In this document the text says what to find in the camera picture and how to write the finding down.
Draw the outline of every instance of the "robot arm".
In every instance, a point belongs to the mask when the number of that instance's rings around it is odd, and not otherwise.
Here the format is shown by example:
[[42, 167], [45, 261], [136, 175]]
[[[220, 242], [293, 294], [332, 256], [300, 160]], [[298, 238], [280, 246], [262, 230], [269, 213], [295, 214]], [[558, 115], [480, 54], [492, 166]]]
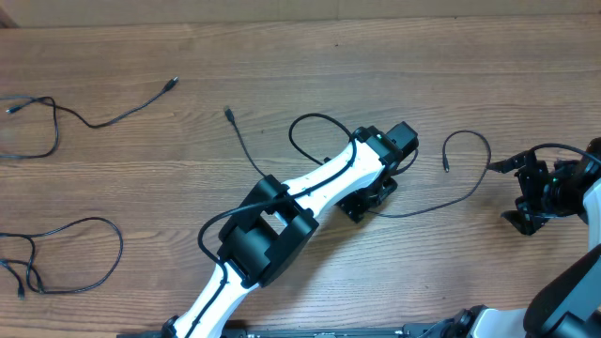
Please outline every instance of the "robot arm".
[[[601, 157], [601, 139], [592, 140], [586, 152]], [[503, 218], [530, 236], [555, 216], [577, 214], [589, 225], [589, 252], [545, 287], [528, 309], [484, 309], [477, 317], [472, 312], [471, 337], [601, 336], [601, 314], [596, 311], [601, 304], [600, 168], [583, 156], [580, 161], [557, 161], [550, 173], [532, 151], [490, 164], [489, 169], [503, 174], [518, 169], [516, 177], [524, 193], [516, 199], [517, 211], [505, 211]]]
[[[318, 227], [316, 218], [322, 211], [338, 204], [358, 222], [367, 209], [381, 204], [396, 189], [392, 176], [398, 164], [417, 148], [417, 133], [403, 122], [387, 133], [375, 127], [361, 127], [353, 136], [357, 149], [355, 161], [341, 176], [290, 203], [265, 209], [285, 225], [281, 234], [260, 216], [263, 210], [236, 214], [227, 221], [219, 235], [223, 245], [218, 251], [227, 269], [227, 284], [191, 330], [194, 320], [223, 280], [222, 269], [216, 267], [192, 308], [182, 317], [167, 322], [161, 333], [154, 333], [156, 337], [220, 338], [225, 322], [246, 295], [273, 282], [291, 264]], [[352, 148], [349, 143], [336, 158], [303, 177], [284, 183], [273, 176], [265, 177], [240, 206], [294, 195], [315, 186], [345, 167]]]

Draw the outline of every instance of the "black plastic housing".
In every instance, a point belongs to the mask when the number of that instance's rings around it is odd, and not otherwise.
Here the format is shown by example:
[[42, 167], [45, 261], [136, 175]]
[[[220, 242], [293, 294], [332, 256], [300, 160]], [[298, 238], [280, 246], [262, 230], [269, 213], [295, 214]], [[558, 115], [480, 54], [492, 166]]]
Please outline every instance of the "black plastic housing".
[[[249, 192], [241, 207], [287, 197], [288, 187], [274, 176], [261, 179]], [[287, 226], [278, 235], [261, 217], [261, 212], [278, 212]], [[284, 272], [313, 235], [319, 223], [311, 210], [296, 201], [283, 202], [265, 210], [251, 209], [232, 215], [219, 233], [223, 245], [217, 252], [232, 263], [242, 277], [242, 286], [259, 283], [267, 286]]]
[[367, 143], [385, 166], [380, 177], [369, 187], [350, 193], [337, 204], [353, 222], [358, 223], [367, 210], [380, 206], [396, 190], [398, 184], [392, 176], [400, 162], [415, 151], [420, 143], [417, 132], [405, 122], [397, 124], [387, 133], [374, 126], [360, 127], [354, 135], [359, 142]]
[[601, 337], [601, 245], [547, 285], [524, 316], [532, 337]]

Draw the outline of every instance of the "black electrical cord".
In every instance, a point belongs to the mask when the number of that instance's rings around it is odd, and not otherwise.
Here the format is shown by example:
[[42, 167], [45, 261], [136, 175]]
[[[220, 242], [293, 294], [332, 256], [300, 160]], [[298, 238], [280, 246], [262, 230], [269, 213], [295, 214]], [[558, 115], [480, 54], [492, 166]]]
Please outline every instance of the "black electrical cord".
[[426, 338], [427, 336], [431, 335], [432, 332], [439, 326], [447, 325], [452, 322], [453, 322], [452, 318], [442, 319], [440, 322], [438, 322], [438, 323], [434, 324], [432, 327], [430, 327], [430, 329], [428, 329], [426, 332], [420, 334], [417, 338]]
[[91, 129], [99, 129], [99, 128], [104, 128], [104, 127], [108, 127], [108, 126], [112, 126], [115, 123], [119, 122], [120, 120], [122, 120], [123, 118], [139, 111], [142, 110], [144, 108], [146, 108], [150, 103], [154, 102], [156, 99], [158, 99], [160, 96], [162, 96], [164, 93], [168, 92], [169, 90], [173, 89], [173, 87], [177, 84], [177, 82], [179, 81], [178, 77], [175, 77], [171, 80], [169, 80], [169, 82], [167, 82], [167, 84], [162, 88], [162, 90], [159, 92], [159, 94], [155, 95], [154, 97], [152, 97], [150, 100], [146, 101], [145, 103], [143, 103], [142, 105], [135, 107], [133, 109], [130, 109], [129, 111], [113, 118], [110, 121], [104, 122], [104, 123], [100, 123], [97, 125], [94, 124], [90, 124], [88, 123], [81, 115], [79, 115], [77, 112], [75, 112], [74, 110], [67, 108], [67, 107], [63, 107], [60, 106], [58, 104], [56, 104], [56, 101], [52, 98], [52, 97], [40, 97], [40, 98], [34, 98], [31, 96], [25, 96], [25, 95], [19, 95], [19, 96], [10, 96], [10, 97], [4, 97], [4, 98], [0, 98], [0, 100], [19, 100], [19, 99], [27, 99], [27, 102], [22, 103], [22, 104], [17, 104], [15, 106], [12, 106], [10, 108], [7, 109], [7, 113], [8, 114], [15, 114], [17, 112], [19, 112], [20, 110], [22, 110], [22, 108], [30, 105], [31, 103], [40, 103], [49, 107], [53, 107], [53, 122], [54, 122], [54, 143], [53, 146], [50, 148], [50, 150], [48, 150], [45, 153], [42, 154], [38, 154], [38, 155], [15, 155], [15, 154], [0, 154], [0, 160], [1, 159], [7, 159], [7, 160], [31, 160], [31, 159], [41, 159], [41, 158], [45, 158], [48, 157], [50, 155], [52, 155], [57, 149], [58, 149], [58, 143], [59, 143], [59, 139], [60, 139], [60, 134], [58, 131], [58, 116], [57, 116], [57, 111], [61, 110], [67, 113], [70, 113], [72, 115], [75, 115], [77, 118], [79, 118], [82, 122], [84, 122], [84, 124]]
[[419, 153], [420, 153], [419, 149], [415, 148], [415, 150], [413, 151], [413, 159], [411, 159], [411, 162], [409, 164], [407, 164], [406, 166], [402, 167], [401, 169], [398, 169], [397, 171], [395, 171], [393, 176], [405, 173], [411, 167], [411, 165], [413, 165], [413, 163], [415, 163], [415, 160], [417, 160], [417, 155]]
[[[44, 287], [44, 283], [42, 282], [41, 277], [38, 274], [38, 271], [33, 266], [34, 260], [36, 258], [36, 243], [34, 242], [33, 238], [47, 237], [47, 236], [56, 234], [57, 232], [63, 231], [67, 228], [70, 228], [73, 225], [88, 222], [88, 221], [105, 222], [105, 223], [111, 225], [111, 227], [113, 227], [113, 230], [115, 230], [116, 235], [119, 238], [119, 253], [117, 254], [115, 263], [113, 264], [111, 269], [109, 269], [109, 271], [104, 275], [104, 277], [102, 277], [99, 281], [97, 281], [91, 285], [88, 285], [85, 287], [80, 287], [77, 289], [71, 289], [71, 290], [47, 290]], [[17, 291], [17, 294], [20, 299], [23, 299], [25, 296], [25, 288], [23, 287], [23, 281], [21, 280], [21, 277], [19, 277], [19, 274], [17, 274], [17, 272], [10, 266], [11, 264], [20, 264], [20, 265], [26, 266], [25, 282], [27, 284], [27, 287], [31, 291], [42, 294], [42, 295], [64, 295], [64, 294], [74, 294], [74, 293], [85, 292], [85, 291], [91, 290], [91, 289], [103, 284], [111, 276], [111, 274], [115, 270], [116, 266], [119, 264], [119, 260], [121, 259], [121, 255], [123, 254], [123, 237], [121, 236], [121, 231], [111, 221], [104, 219], [102, 217], [87, 217], [87, 218], [69, 223], [69, 224], [61, 226], [55, 230], [52, 230], [52, 231], [49, 231], [46, 233], [42, 233], [42, 234], [25, 235], [25, 234], [0, 233], [0, 238], [23, 238], [23, 239], [26, 239], [27, 241], [29, 241], [29, 244], [31, 245], [31, 255], [29, 256], [29, 260], [27, 262], [16, 260], [16, 259], [4, 259], [4, 258], [0, 259], [0, 266], [7, 269], [17, 279], [17, 282], [19, 283], [19, 289]], [[33, 271], [34, 274], [36, 275], [36, 282], [37, 282], [38, 287], [34, 287], [31, 284], [31, 280], [30, 280], [31, 279], [31, 271]]]
[[473, 186], [473, 188], [471, 188], [471, 190], [464, 195], [463, 197], [459, 197], [451, 202], [447, 202], [447, 203], [443, 203], [441, 205], [438, 206], [434, 206], [434, 207], [428, 207], [425, 208], [423, 210], [418, 210], [418, 211], [413, 211], [410, 213], [406, 213], [406, 214], [398, 214], [398, 215], [389, 215], [389, 214], [383, 214], [383, 213], [379, 213], [376, 211], [368, 211], [371, 212], [375, 215], [378, 215], [380, 217], [387, 217], [387, 218], [406, 218], [406, 217], [410, 217], [410, 216], [415, 216], [415, 215], [419, 215], [419, 214], [423, 214], [426, 212], [430, 212], [430, 211], [434, 211], [443, 207], [448, 207], [450, 205], [453, 205], [455, 203], [461, 202], [465, 199], [467, 199], [468, 197], [470, 197], [480, 186], [480, 183], [482, 183], [482, 180], [485, 178], [486, 175], [486, 171], [488, 170], [488, 165], [490, 164], [490, 159], [492, 158], [492, 150], [490, 149], [490, 144], [488, 143], [488, 141], [486, 140], [486, 138], [483, 136], [483, 134], [481, 134], [478, 131], [455, 131], [454, 133], [452, 133], [451, 135], [449, 135], [446, 140], [444, 140], [444, 144], [442, 144], [442, 166], [444, 167], [444, 171], [445, 172], [449, 172], [450, 167], [449, 167], [449, 161], [447, 160], [447, 153], [446, 153], [446, 146], [447, 146], [447, 142], [449, 142], [449, 140], [451, 139], [451, 137], [459, 134], [459, 133], [471, 133], [474, 134], [478, 137], [480, 137], [480, 139], [482, 140], [482, 142], [485, 144], [486, 146], [486, 152], [487, 152], [487, 159], [486, 159], [486, 165], [485, 165], [485, 169], [482, 172], [482, 174], [480, 175], [480, 178], [478, 179], [478, 182], [476, 182], [476, 184]]
[[234, 131], [236, 131], [236, 135], [238, 136], [238, 139], [240, 140], [240, 145], [242, 146], [242, 150], [244, 150], [244, 154], [246, 154], [246, 158], [251, 163], [253, 168], [257, 171], [257, 173], [259, 173], [262, 177], [266, 177], [267, 175], [263, 174], [261, 169], [259, 169], [259, 167], [257, 167], [256, 164], [254, 164], [251, 154], [249, 154], [248, 150], [246, 149], [246, 145], [244, 144], [242, 135], [240, 135], [240, 131], [238, 130], [238, 126], [236, 125], [236, 119], [234, 118], [234, 112], [232, 112], [232, 110], [229, 108], [229, 106], [225, 106], [223, 108], [223, 112], [225, 113], [225, 117], [227, 117], [227, 120], [232, 124], [232, 126], [234, 126]]
[[348, 168], [350, 168], [353, 165], [353, 163], [355, 162], [355, 159], [357, 157], [357, 145], [354, 142], [354, 137], [351, 134], [351, 132], [347, 129], [347, 127], [345, 127], [342, 123], [338, 122], [333, 117], [330, 117], [330, 116], [327, 116], [327, 115], [323, 115], [323, 114], [319, 114], [319, 113], [312, 113], [312, 114], [302, 115], [302, 116], [298, 117], [296, 120], [294, 120], [294, 122], [292, 122], [292, 124], [290, 125], [290, 131], [289, 131], [289, 133], [292, 132], [292, 129], [294, 128], [294, 126], [296, 126], [297, 123], [299, 123], [303, 119], [309, 118], [309, 117], [324, 118], [324, 119], [330, 121], [331, 123], [335, 124], [342, 131], [345, 132], [345, 134], [348, 136], [348, 141], [352, 144], [352, 148], [353, 148], [353, 152], [352, 152], [352, 155], [350, 156], [350, 159], [347, 161], [347, 164], [342, 169], [340, 169], [340, 171], [338, 171], [336, 174], [332, 175], [331, 177], [328, 177], [328, 178], [324, 179], [323, 181], [317, 183], [315, 186], [307, 188], [306, 190], [304, 190], [302, 192], [299, 192], [299, 193], [296, 193], [296, 194], [293, 194], [293, 195], [289, 195], [287, 197], [283, 197], [283, 198], [278, 198], [278, 199], [275, 199], [275, 200], [267, 201], [267, 202], [261, 202], [261, 203], [251, 204], [251, 205], [248, 205], [248, 206], [237, 207], [237, 208], [234, 208], [234, 209], [222, 212], [222, 213], [214, 216], [210, 220], [208, 220], [205, 224], [203, 224], [203, 226], [200, 228], [200, 231], [198, 232], [198, 247], [200, 248], [200, 250], [203, 253], [205, 253], [207, 255], [207, 257], [210, 260], [212, 260], [213, 262], [215, 262], [215, 264], [217, 264], [221, 268], [221, 270], [223, 272], [223, 278], [222, 278], [222, 281], [221, 281], [219, 287], [217, 288], [217, 290], [213, 294], [213, 297], [211, 297], [210, 300], [208, 300], [207, 304], [205, 304], [205, 306], [200, 311], [200, 313], [198, 314], [198, 316], [192, 322], [192, 325], [191, 325], [190, 329], [188, 330], [188, 333], [186, 334], [185, 338], [190, 338], [190, 336], [192, 335], [192, 333], [196, 329], [196, 326], [200, 322], [200, 319], [202, 318], [202, 316], [207, 312], [208, 308], [213, 304], [213, 302], [219, 297], [219, 295], [223, 291], [223, 288], [227, 284], [227, 269], [225, 267], [224, 261], [222, 261], [221, 259], [219, 259], [215, 254], [213, 254], [209, 249], [207, 249], [207, 247], [203, 243], [203, 236], [207, 232], [208, 228], [211, 227], [213, 224], [215, 224], [217, 221], [222, 220], [222, 219], [224, 219], [226, 217], [235, 215], [237, 213], [241, 213], [241, 212], [248, 211], [248, 210], [251, 210], [251, 209], [271, 207], [271, 206], [274, 206], [274, 205], [277, 205], [277, 204], [280, 204], [280, 203], [283, 203], [283, 202], [294, 201], [295, 199], [297, 199], [297, 198], [299, 198], [301, 196], [304, 196], [306, 194], [309, 194], [311, 192], [314, 192], [315, 190], [317, 190], [317, 189], [325, 186], [326, 184], [332, 182], [333, 180], [337, 179], [346, 170], [348, 170]]
[[578, 154], [588, 158], [589, 160], [597, 163], [598, 165], [601, 165], [601, 160], [597, 159], [593, 154], [588, 153], [582, 149], [578, 149], [575, 146], [568, 146], [568, 145], [555, 144], [555, 143], [541, 144], [541, 145], [532, 147], [530, 150], [528, 150], [528, 152], [534, 153], [536, 150], [543, 149], [543, 148], [559, 148], [559, 149], [570, 150], [570, 151], [573, 151], [575, 153], [578, 153]]

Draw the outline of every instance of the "wall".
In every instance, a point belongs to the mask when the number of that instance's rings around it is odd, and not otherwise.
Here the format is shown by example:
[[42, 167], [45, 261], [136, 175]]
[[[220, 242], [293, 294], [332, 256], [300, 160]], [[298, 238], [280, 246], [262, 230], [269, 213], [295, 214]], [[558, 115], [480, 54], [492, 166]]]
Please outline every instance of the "wall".
[[19, 27], [597, 13], [601, 0], [0, 0]]

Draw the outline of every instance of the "loose black cable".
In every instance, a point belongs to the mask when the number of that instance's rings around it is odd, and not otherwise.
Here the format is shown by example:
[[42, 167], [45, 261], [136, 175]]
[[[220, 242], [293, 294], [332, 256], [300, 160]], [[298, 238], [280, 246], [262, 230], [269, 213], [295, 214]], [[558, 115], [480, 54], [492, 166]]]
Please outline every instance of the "loose black cable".
[[[36, 243], [34, 242], [33, 238], [47, 237], [47, 236], [56, 234], [57, 232], [63, 231], [67, 228], [70, 228], [73, 225], [88, 222], [88, 221], [101, 221], [101, 222], [111, 225], [113, 230], [115, 230], [115, 233], [119, 238], [119, 253], [117, 254], [115, 263], [109, 269], [109, 271], [104, 275], [104, 277], [102, 277], [99, 281], [97, 281], [91, 285], [76, 288], [76, 289], [71, 289], [71, 290], [47, 290], [44, 287], [44, 283], [42, 282], [41, 277], [38, 274], [38, 271], [33, 266], [34, 260], [36, 258]], [[116, 266], [119, 264], [119, 261], [121, 260], [121, 255], [123, 254], [123, 236], [121, 235], [121, 231], [114, 223], [112, 223], [111, 221], [109, 221], [105, 218], [102, 218], [102, 217], [87, 217], [87, 218], [69, 223], [67, 225], [63, 225], [55, 230], [52, 230], [52, 231], [49, 231], [46, 233], [41, 233], [41, 234], [26, 235], [26, 234], [0, 233], [0, 238], [23, 238], [23, 239], [26, 239], [27, 241], [29, 241], [29, 244], [31, 245], [31, 254], [30, 254], [29, 260], [27, 262], [16, 260], [16, 259], [4, 259], [4, 258], [0, 259], [0, 266], [7, 269], [17, 279], [17, 281], [19, 283], [19, 289], [17, 291], [17, 294], [20, 299], [23, 299], [24, 295], [25, 295], [23, 282], [21, 280], [21, 277], [19, 277], [19, 274], [17, 274], [17, 272], [15, 272], [15, 270], [10, 266], [10, 264], [20, 264], [20, 265], [26, 266], [25, 282], [27, 284], [27, 287], [31, 291], [39, 293], [41, 295], [64, 295], [64, 294], [74, 294], [74, 293], [85, 292], [85, 291], [91, 290], [93, 288], [96, 288], [96, 287], [100, 286], [101, 284], [103, 284], [104, 282], [106, 282], [106, 280], [111, 276], [111, 274], [115, 270]], [[34, 287], [31, 284], [31, 271], [32, 270], [33, 270], [34, 274], [36, 275], [36, 282], [37, 282], [38, 287]]]
[[559, 148], [559, 149], [565, 149], [565, 150], [570, 150], [573, 151], [575, 153], [578, 153], [586, 158], [588, 158], [589, 160], [597, 163], [598, 165], [601, 165], [601, 160], [597, 159], [593, 154], [588, 153], [582, 149], [578, 149], [575, 146], [568, 146], [568, 145], [563, 145], [563, 144], [555, 144], [555, 143], [548, 143], [548, 144], [541, 144], [538, 146], [534, 146], [532, 147], [530, 150], [528, 150], [528, 152], [534, 153], [536, 150], [539, 149], [543, 149], [543, 148]]
[[395, 171], [393, 176], [405, 173], [411, 167], [411, 165], [413, 165], [413, 163], [415, 163], [415, 160], [417, 160], [417, 155], [419, 153], [420, 153], [419, 149], [415, 148], [415, 150], [413, 150], [413, 159], [411, 159], [411, 162], [409, 164], [407, 164], [406, 166], [402, 167], [401, 169], [398, 169], [397, 171]]
[[251, 165], [253, 166], [253, 168], [256, 170], [257, 173], [259, 173], [262, 177], [266, 177], [267, 175], [263, 174], [261, 169], [259, 169], [259, 167], [257, 167], [256, 164], [254, 164], [251, 154], [249, 154], [248, 150], [246, 149], [246, 145], [244, 144], [242, 135], [240, 134], [240, 131], [238, 130], [238, 126], [236, 125], [236, 119], [234, 118], [234, 112], [232, 112], [232, 110], [229, 108], [229, 106], [225, 106], [223, 108], [223, 112], [225, 113], [225, 117], [227, 117], [227, 120], [232, 124], [232, 126], [234, 126], [234, 131], [236, 131], [236, 135], [238, 136], [238, 139], [240, 140], [240, 145], [242, 146], [242, 150], [244, 150], [244, 154], [246, 154], [246, 158], [251, 163]]
[[375, 215], [378, 215], [380, 217], [406, 218], [406, 217], [415, 216], [415, 215], [423, 214], [423, 213], [426, 213], [426, 212], [434, 211], [434, 210], [440, 209], [442, 207], [448, 207], [450, 205], [453, 205], [455, 203], [459, 203], [459, 202], [467, 199], [468, 197], [470, 197], [478, 189], [478, 187], [480, 186], [480, 183], [482, 183], [482, 180], [485, 178], [486, 171], [488, 170], [488, 165], [490, 164], [490, 159], [492, 158], [492, 150], [490, 149], [490, 144], [488, 143], [488, 141], [486, 140], [486, 138], [483, 136], [483, 134], [481, 134], [480, 132], [478, 132], [478, 131], [456, 131], [456, 132], [452, 133], [451, 135], [449, 135], [447, 137], [447, 139], [444, 140], [444, 144], [442, 145], [442, 165], [444, 167], [444, 171], [445, 172], [448, 173], [449, 170], [450, 170], [449, 161], [447, 160], [447, 154], [446, 154], [447, 142], [449, 142], [449, 140], [451, 139], [451, 137], [453, 137], [454, 135], [457, 135], [459, 133], [464, 133], [464, 132], [471, 133], [471, 134], [474, 134], [474, 135], [480, 137], [480, 139], [482, 140], [482, 142], [486, 146], [486, 152], [487, 152], [487, 155], [488, 155], [488, 157], [486, 159], [485, 169], [482, 172], [482, 174], [480, 175], [480, 178], [478, 179], [478, 182], [476, 182], [476, 185], [474, 185], [473, 188], [466, 195], [464, 195], [462, 197], [459, 197], [459, 198], [457, 198], [457, 199], [455, 199], [455, 200], [453, 200], [451, 202], [443, 203], [443, 204], [438, 205], [438, 206], [428, 207], [428, 208], [425, 208], [423, 210], [413, 211], [413, 212], [406, 213], [406, 214], [389, 215], [389, 214], [379, 213], [379, 212], [376, 212], [376, 211], [368, 211], [368, 212], [371, 212], [371, 213], [373, 213]]
[[40, 97], [40, 98], [35, 98], [35, 97], [31, 97], [31, 96], [25, 96], [25, 95], [18, 95], [18, 96], [10, 96], [10, 97], [3, 97], [0, 98], [0, 100], [21, 100], [21, 99], [27, 99], [27, 102], [22, 103], [22, 104], [17, 104], [15, 106], [12, 106], [10, 108], [7, 109], [7, 113], [8, 114], [15, 114], [17, 112], [19, 112], [20, 110], [22, 110], [22, 108], [30, 105], [31, 103], [39, 103], [39, 104], [43, 104], [49, 107], [53, 108], [53, 122], [54, 122], [54, 143], [53, 146], [51, 147], [50, 150], [48, 150], [45, 153], [42, 154], [38, 154], [38, 155], [15, 155], [15, 154], [0, 154], [0, 159], [7, 159], [7, 160], [31, 160], [31, 159], [41, 159], [41, 158], [45, 158], [48, 157], [50, 155], [52, 155], [57, 149], [58, 149], [58, 144], [59, 144], [59, 139], [60, 139], [60, 134], [59, 134], [59, 130], [58, 130], [58, 116], [57, 116], [57, 111], [61, 110], [67, 113], [70, 113], [72, 115], [75, 115], [77, 118], [79, 118], [88, 128], [91, 129], [99, 129], [99, 128], [104, 128], [104, 127], [108, 127], [108, 126], [112, 126], [115, 123], [119, 122], [120, 120], [124, 119], [125, 117], [140, 111], [144, 108], [146, 108], [150, 103], [154, 102], [156, 99], [158, 99], [160, 96], [162, 96], [164, 93], [168, 92], [169, 90], [173, 89], [174, 86], [176, 86], [177, 82], [179, 81], [178, 77], [175, 77], [171, 80], [169, 80], [169, 82], [167, 82], [167, 84], [162, 88], [162, 90], [159, 92], [159, 94], [155, 95], [154, 97], [152, 97], [150, 100], [146, 101], [145, 103], [143, 103], [142, 105], [135, 107], [133, 109], [130, 109], [129, 111], [113, 118], [110, 121], [104, 122], [104, 123], [100, 123], [97, 125], [94, 124], [90, 124], [88, 123], [81, 115], [79, 115], [77, 112], [75, 112], [74, 110], [67, 108], [67, 107], [63, 107], [60, 106], [58, 104], [56, 104], [56, 101], [52, 98], [52, 97]]
[[231, 210], [222, 212], [222, 213], [214, 216], [213, 218], [211, 218], [210, 220], [208, 220], [205, 224], [203, 224], [203, 226], [200, 228], [200, 231], [198, 232], [198, 247], [200, 248], [200, 250], [203, 253], [205, 253], [207, 255], [207, 257], [210, 260], [212, 260], [213, 262], [215, 262], [215, 264], [217, 264], [221, 268], [221, 270], [223, 272], [223, 278], [222, 278], [222, 281], [221, 281], [219, 287], [217, 288], [217, 290], [213, 294], [213, 297], [211, 297], [210, 300], [208, 300], [207, 304], [205, 304], [205, 306], [200, 311], [200, 313], [198, 314], [198, 316], [192, 322], [192, 325], [191, 325], [190, 329], [188, 330], [188, 333], [186, 334], [185, 338], [190, 338], [190, 336], [192, 335], [192, 333], [196, 329], [196, 326], [200, 322], [200, 319], [202, 318], [202, 316], [207, 312], [208, 308], [213, 304], [213, 302], [219, 297], [219, 295], [221, 294], [221, 292], [225, 288], [225, 285], [227, 284], [227, 269], [225, 267], [224, 261], [222, 261], [221, 259], [219, 259], [203, 243], [203, 236], [207, 232], [208, 228], [211, 227], [213, 224], [215, 224], [217, 221], [222, 220], [222, 219], [224, 219], [226, 217], [235, 215], [237, 213], [241, 213], [241, 212], [244, 212], [244, 211], [247, 211], [247, 210], [251, 210], [251, 209], [271, 207], [271, 206], [274, 206], [274, 205], [277, 205], [277, 204], [280, 204], [280, 203], [283, 203], [283, 202], [294, 201], [295, 199], [297, 199], [299, 197], [302, 197], [304, 195], [307, 195], [307, 194], [309, 194], [311, 192], [314, 192], [315, 190], [317, 190], [317, 189], [319, 189], [319, 188], [327, 185], [328, 183], [332, 182], [333, 180], [337, 179], [346, 170], [348, 170], [348, 168], [350, 168], [353, 165], [353, 163], [355, 162], [355, 159], [357, 157], [357, 145], [354, 142], [354, 137], [350, 133], [350, 131], [347, 129], [347, 127], [345, 127], [342, 123], [338, 122], [333, 117], [330, 117], [330, 116], [327, 116], [327, 115], [323, 115], [323, 114], [319, 114], [319, 113], [312, 113], [312, 114], [302, 115], [302, 116], [298, 117], [296, 120], [294, 120], [294, 122], [292, 122], [292, 124], [290, 125], [289, 134], [292, 132], [292, 129], [294, 128], [294, 126], [297, 123], [299, 123], [303, 119], [309, 118], [309, 117], [319, 117], [319, 118], [327, 119], [328, 121], [332, 122], [333, 124], [335, 124], [336, 126], [338, 126], [341, 130], [343, 130], [345, 132], [345, 134], [348, 136], [348, 141], [352, 144], [352, 148], [353, 148], [353, 152], [352, 152], [352, 155], [350, 156], [350, 159], [347, 161], [347, 164], [340, 171], [338, 171], [336, 174], [332, 175], [331, 177], [328, 177], [328, 178], [324, 179], [323, 181], [317, 183], [313, 187], [309, 187], [309, 188], [305, 189], [302, 192], [299, 192], [299, 193], [296, 193], [296, 194], [293, 194], [293, 195], [289, 195], [287, 197], [274, 199], [274, 200], [267, 201], [267, 202], [255, 203], [255, 204], [251, 204], [251, 205], [248, 205], [248, 206], [233, 208]]

